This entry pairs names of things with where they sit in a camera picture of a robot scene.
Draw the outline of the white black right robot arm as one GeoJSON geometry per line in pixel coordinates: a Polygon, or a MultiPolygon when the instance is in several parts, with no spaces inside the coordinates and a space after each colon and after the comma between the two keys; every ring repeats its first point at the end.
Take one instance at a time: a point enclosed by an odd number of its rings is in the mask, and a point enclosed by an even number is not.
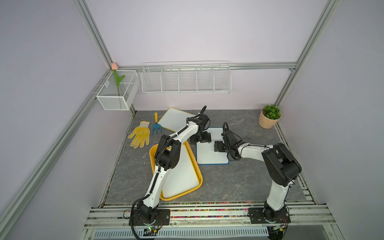
{"type": "Polygon", "coordinates": [[[261,211],[261,217],[267,223],[283,221],[290,222],[286,199],[291,185],[295,183],[302,167],[283,143],[274,145],[250,144],[236,138],[236,135],[225,130],[222,133],[222,141],[215,141],[214,151],[226,153],[227,158],[238,161],[249,158],[264,162],[272,179],[270,193],[261,211]]]}

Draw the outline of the yellow storage tray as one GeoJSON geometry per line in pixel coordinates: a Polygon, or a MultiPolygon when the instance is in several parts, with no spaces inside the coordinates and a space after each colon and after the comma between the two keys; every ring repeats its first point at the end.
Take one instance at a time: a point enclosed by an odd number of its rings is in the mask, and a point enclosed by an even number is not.
{"type": "MultiPolygon", "coordinates": [[[[198,165],[198,163],[197,163],[197,161],[196,161],[196,158],[195,158],[195,156],[194,156],[194,154],[193,154],[193,151],[192,151],[192,149],[191,149],[189,143],[188,143],[188,142],[185,142],[183,145],[186,145],[187,148],[188,148],[188,152],[189,152],[189,154],[190,154],[190,156],[191,156],[191,158],[192,158],[192,162],[193,162],[195,171],[196,171],[196,173],[197,173],[197,177],[198,177],[198,180],[199,180],[199,185],[198,185],[197,187],[193,188],[192,190],[189,190],[189,191],[183,193],[182,195],[179,195],[177,198],[180,198],[180,197],[182,197],[182,196],[185,196],[185,195],[187,195],[187,194],[189,194],[189,193],[191,193],[191,192],[197,190],[197,189],[200,188],[201,185],[203,184],[203,176],[202,176],[202,174],[201,174],[199,165],[198,165]]],[[[162,201],[166,201],[166,200],[163,198],[163,194],[162,194],[162,192],[161,192],[161,195],[160,195],[160,199],[161,199],[162,201]]]]}

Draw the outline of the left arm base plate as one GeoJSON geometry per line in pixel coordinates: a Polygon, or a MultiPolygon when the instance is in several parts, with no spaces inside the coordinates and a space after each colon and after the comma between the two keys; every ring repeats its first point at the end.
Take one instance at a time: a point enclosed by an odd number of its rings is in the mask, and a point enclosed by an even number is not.
{"type": "Polygon", "coordinates": [[[133,215],[130,218],[129,225],[133,226],[168,226],[171,219],[170,209],[157,209],[150,218],[147,220],[139,210],[134,210],[133,215]]]}

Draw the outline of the blue-framed whiteboard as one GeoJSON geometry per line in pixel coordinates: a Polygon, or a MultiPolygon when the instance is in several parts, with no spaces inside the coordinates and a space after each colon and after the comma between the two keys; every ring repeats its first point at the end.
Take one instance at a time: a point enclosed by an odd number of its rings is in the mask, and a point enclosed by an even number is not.
{"type": "Polygon", "coordinates": [[[196,144],[196,157],[199,165],[226,165],[229,163],[226,152],[215,152],[215,141],[222,141],[223,128],[208,128],[211,134],[210,143],[196,144]]]}

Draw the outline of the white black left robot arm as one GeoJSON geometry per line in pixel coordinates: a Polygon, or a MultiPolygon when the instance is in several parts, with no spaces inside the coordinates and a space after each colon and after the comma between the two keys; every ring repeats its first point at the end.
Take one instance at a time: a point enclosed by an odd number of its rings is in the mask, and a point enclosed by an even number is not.
{"type": "Polygon", "coordinates": [[[144,197],[134,201],[139,219],[151,224],[155,221],[161,192],[168,175],[174,169],[181,155],[182,145],[191,140],[193,143],[210,139],[206,132],[209,117],[201,110],[196,116],[186,119],[186,125],[171,135],[162,135],[155,154],[155,172],[144,197]]]}

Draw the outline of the yellow-framed whiteboard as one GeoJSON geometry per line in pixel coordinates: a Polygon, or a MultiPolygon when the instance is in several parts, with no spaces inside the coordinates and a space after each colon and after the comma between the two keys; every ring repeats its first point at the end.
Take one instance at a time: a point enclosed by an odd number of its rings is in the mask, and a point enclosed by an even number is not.
{"type": "Polygon", "coordinates": [[[163,198],[169,201],[199,185],[192,158],[186,145],[182,145],[178,164],[168,175],[162,190],[163,198]]]}
{"type": "Polygon", "coordinates": [[[194,114],[190,114],[175,108],[169,108],[158,121],[158,123],[162,126],[163,129],[178,132],[187,124],[187,118],[194,116],[194,114]]]}

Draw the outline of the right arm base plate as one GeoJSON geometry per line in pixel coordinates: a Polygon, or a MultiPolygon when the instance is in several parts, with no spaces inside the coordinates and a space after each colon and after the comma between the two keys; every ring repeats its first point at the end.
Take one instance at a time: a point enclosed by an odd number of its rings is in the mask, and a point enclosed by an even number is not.
{"type": "Polygon", "coordinates": [[[247,216],[252,224],[290,224],[287,208],[273,211],[270,208],[249,208],[247,216]]]}

